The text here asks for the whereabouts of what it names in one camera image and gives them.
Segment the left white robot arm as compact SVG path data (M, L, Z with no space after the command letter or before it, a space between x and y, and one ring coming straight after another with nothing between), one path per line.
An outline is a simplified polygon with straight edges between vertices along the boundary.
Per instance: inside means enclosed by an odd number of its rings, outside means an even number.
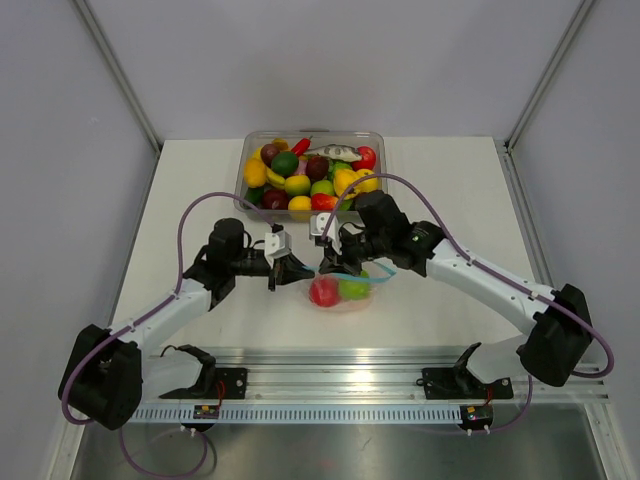
M243 223L226 218L214 224L194 263L174 289L139 318L110 328L94 324L76 337L58 397L63 416L75 425L96 422L122 427L143 397L143 365L164 341L220 304L239 277L264 277L269 290L313 277L290 249L290 235L274 225L262 245L245 242Z

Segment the red apple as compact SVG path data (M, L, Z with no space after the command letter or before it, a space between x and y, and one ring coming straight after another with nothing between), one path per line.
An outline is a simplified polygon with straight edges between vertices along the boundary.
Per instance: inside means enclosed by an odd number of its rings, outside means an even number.
M312 281L308 296L314 305L322 308L332 308L341 301L339 282L334 277L318 276Z

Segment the green apple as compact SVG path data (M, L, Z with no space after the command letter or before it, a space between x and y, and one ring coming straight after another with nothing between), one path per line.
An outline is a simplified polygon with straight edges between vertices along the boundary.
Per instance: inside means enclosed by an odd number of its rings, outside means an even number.
M364 279L370 276L363 270L358 277L348 277L338 280L338 293L343 301L359 301L367 299L371 294L371 286Z

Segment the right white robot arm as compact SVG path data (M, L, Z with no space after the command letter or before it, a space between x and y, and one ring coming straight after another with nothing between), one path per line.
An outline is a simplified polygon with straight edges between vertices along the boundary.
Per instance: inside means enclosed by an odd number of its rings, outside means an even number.
M424 370L428 398L483 398L504 379L524 374L552 387L565 385L593 340L581 290L554 289L485 264L455 245L442 227L410 221L382 191L366 194L356 211L362 223L354 232L329 213L312 216L310 237L324 250L321 273L358 275L363 263L388 259L465 293L518 331L497 343L470 345L451 367Z

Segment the clear zip top bag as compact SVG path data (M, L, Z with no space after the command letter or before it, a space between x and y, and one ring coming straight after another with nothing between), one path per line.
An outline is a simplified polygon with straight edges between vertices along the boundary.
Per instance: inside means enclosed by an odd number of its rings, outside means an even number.
M376 293L396 275L396 270L379 261L364 264L359 275L320 274L309 267L311 279L303 280L297 290L307 306L330 313L348 313L366 309Z

